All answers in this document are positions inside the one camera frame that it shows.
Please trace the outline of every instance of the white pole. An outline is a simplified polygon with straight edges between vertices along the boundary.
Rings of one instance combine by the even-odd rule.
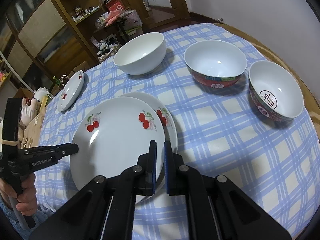
[[[7,64],[7,66],[11,69],[11,71],[14,73],[14,75],[22,82],[22,84],[24,84],[26,86],[27,89],[29,89],[32,93],[34,93],[34,91],[31,89],[31,87],[29,87],[27,85],[27,83],[24,82],[24,80],[17,74],[17,72],[12,68],[12,66],[9,64],[9,62],[7,61],[7,59],[4,57],[4,55],[2,54],[2,51],[0,50],[0,56],[2,57],[2,59],[4,60],[4,62]]]

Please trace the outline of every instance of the stacked plates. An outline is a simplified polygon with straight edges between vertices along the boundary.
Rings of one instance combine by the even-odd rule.
[[[95,107],[78,127],[72,143],[79,152],[70,168],[80,190],[97,175],[106,178],[137,164],[138,157],[157,142],[156,187],[163,182],[164,141],[177,152],[177,131],[168,109],[157,98],[141,92],[124,94]],[[137,196],[136,203],[144,196]]]

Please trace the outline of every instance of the red box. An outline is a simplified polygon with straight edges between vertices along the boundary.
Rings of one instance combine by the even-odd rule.
[[[120,0],[111,0],[106,4],[109,11],[123,11],[124,5]]]

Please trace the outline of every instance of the cherry plate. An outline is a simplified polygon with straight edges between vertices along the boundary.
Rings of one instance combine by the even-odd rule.
[[[156,111],[159,119],[161,120],[164,134],[166,140],[170,140],[171,142],[171,148],[172,152],[177,153],[178,152],[178,134],[176,125],[174,124],[173,118],[169,112],[169,110],[165,107],[165,105],[154,96],[143,93],[143,92],[130,92],[121,95],[121,97],[132,97],[142,100],[143,102],[147,103],[149,106],[153,108],[154,111]],[[165,179],[164,179],[164,167],[162,168],[162,171],[160,173],[159,179],[156,182],[156,193],[164,186]]]
[[[156,180],[164,162],[164,129],[156,112],[131,97],[107,100],[95,107],[78,127],[72,143],[79,152],[70,156],[70,169],[80,190],[97,175],[106,178],[137,164],[150,141],[157,142]],[[137,196],[136,203],[144,196]]]
[[[80,94],[80,91],[84,84],[84,74],[82,70],[75,73],[65,85],[64,89],[57,95],[58,100],[58,111],[62,112],[67,110]]]

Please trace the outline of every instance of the screw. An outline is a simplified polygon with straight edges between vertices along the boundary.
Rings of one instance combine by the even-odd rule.
[[[189,170],[189,167],[187,165],[180,165],[179,166],[179,170],[180,171],[188,171]]]
[[[132,167],[133,171],[134,172],[140,172],[142,171],[142,167],[140,165],[135,165]]]
[[[219,176],[217,177],[217,180],[218,180],[219,182],[221,182],[221,183],[225,183],[225,182],[227,181],[227,177],[224,176],[224,175],[219,175]]]
[[[104,182],[104,177],[103,176],[101,176],[101,175],[99,175],[99,176],[97,176],[97,177],[95,177],[94,178],[94,182],[95,183],[102,183],[102,182]]]

